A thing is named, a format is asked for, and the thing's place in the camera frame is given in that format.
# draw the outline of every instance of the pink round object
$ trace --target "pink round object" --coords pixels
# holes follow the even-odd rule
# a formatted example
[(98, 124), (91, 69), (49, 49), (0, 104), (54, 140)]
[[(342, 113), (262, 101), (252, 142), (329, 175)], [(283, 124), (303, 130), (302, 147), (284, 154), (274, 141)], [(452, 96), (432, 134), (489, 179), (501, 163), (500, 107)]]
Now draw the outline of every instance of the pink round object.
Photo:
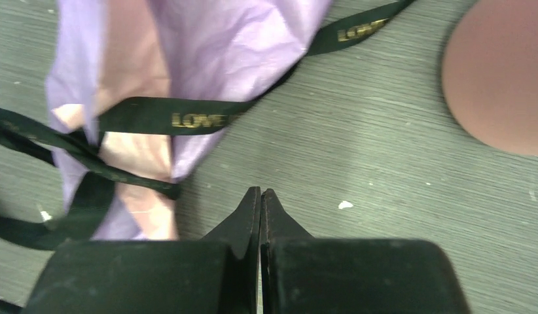
[(475, 138), (538, 156), (538, 0), (480, 0), (450, 37), (442, 86)]

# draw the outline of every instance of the dark green ribbon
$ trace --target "dark green ribbon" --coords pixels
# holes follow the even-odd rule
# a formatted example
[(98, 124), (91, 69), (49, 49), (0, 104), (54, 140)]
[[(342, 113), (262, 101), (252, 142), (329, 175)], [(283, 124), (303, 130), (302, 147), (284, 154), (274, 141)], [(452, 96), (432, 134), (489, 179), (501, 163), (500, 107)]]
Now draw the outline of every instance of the dark green ribbon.
[[(322, 27), (307, 56), (326, 54), (359, 44), (415, 0), (402, 0)], [(160, 97), (131, 97), (98, 117), (99, 132), (158, 135), (211, 134), (229, 126), (265, 95), (284, 84), (296, 71), (296, 63), (261, 96), (244, 102), (189, 100)], [(0, 217), (0, 237), (12, 243), (40, 250), (54, 250), (64, 241), (89, 239), (100, 226), (115, 193), (115, 182), (151, 188), (175, 200), (178, 184), (133, 175), (107, 165), (90, 146), (83, 132), (64, 134), (26, 116), (0, 108), (0, 145), (36, 157), (54, 166), (52, 153), (36, 144), (62, 148), (89, 169), (83, 177), (69, 213), (54, 230), (44, 224), (32, 224)]]

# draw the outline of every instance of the table surface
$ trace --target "table surface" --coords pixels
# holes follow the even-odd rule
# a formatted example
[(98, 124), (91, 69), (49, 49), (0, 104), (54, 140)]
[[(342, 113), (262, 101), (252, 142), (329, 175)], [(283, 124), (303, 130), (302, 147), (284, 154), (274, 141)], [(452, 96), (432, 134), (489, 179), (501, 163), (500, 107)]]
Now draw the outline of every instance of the table surface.
[[(336, 0), (329, 20), (387, 2)], [(249, 186), (273, 188), (315, 236), (438, 243), (475, 313), (538, 313), (538, 157), (479, 143), (441, 94), (445, 41), (473, 2), (416, 1), (363, 44), (307, 59), (185, 183), (183, 237), (218, 224)], [(42, 121), (55, 9), (0, 0), (0, 107)], [(60, 186), (55, 169), (0, 147), (0, 213), (59, 215)], [(0, 297), (24, 304), (49, 256), (0, 240)]]

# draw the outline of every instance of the gray wooden surface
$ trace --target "gray wooden surface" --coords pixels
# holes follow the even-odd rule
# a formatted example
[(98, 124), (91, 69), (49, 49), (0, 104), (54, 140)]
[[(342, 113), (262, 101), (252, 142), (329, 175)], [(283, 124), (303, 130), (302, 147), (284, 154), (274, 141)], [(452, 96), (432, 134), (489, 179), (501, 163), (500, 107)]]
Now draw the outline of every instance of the gray wooden surface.
[[(336, 0), (329, 20), (387, 2)], [(440, 92), (444, 42), (472, 3), (416, 1), (371, 40), (306, 60), (186, 183), (183, 235), (203, 235), (261, 185), (316, 236), (437, 242), (475, 313), (538, 313), (538, 157), (478, 143)], [(0, 0), (0, 107), (42, 121), (54, 10)], [(38, 221), (40, 207), (60, 212), (56, 170), (0, 147), (0, 212)], [(24, 304), (48, 256), (0, 241), (0, 297)]]

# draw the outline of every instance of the wrapping paper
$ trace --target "wrapping paper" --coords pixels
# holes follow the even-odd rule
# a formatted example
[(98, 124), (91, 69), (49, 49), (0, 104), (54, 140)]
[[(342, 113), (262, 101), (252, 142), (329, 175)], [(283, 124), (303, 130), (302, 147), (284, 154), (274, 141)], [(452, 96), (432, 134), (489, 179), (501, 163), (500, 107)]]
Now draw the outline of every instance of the wrapping paper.
[[(247, 101), (306, 53), (332, 0), (58, 0), (56, 57), (46, 78), (50, 126), (83, 128), (134, 96)], [(135, 175), (178, 183), (224, 135), (108, 132), (100, 156)], [(65, 210), (86, 168), (55, 148)], [(93, 239), (177, 239), (176, 204), (117, 183)]]

